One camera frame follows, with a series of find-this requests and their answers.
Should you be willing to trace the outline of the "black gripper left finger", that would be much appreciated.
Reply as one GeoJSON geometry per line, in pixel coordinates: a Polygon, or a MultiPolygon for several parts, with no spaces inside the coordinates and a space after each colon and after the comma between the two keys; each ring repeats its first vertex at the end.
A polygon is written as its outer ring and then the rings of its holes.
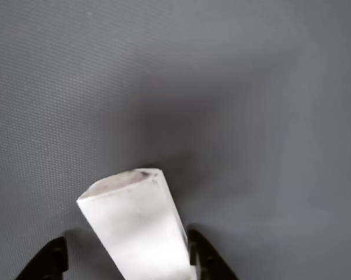
{"type": "Polygon", "coordinates": [[[49,241],[28,262],[16,280],[63,280],[68,271],[68,249],[65,237],[49,241]]]}

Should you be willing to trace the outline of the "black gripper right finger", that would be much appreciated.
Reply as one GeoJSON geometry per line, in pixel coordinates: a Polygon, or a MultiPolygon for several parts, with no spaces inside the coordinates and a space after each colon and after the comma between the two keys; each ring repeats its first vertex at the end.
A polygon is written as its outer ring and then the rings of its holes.
{"type": "Polygon", "coordinates": [[[196,229],[187,230],[190,265],[200,280],[239,280],[214,246],[196,229]]]}

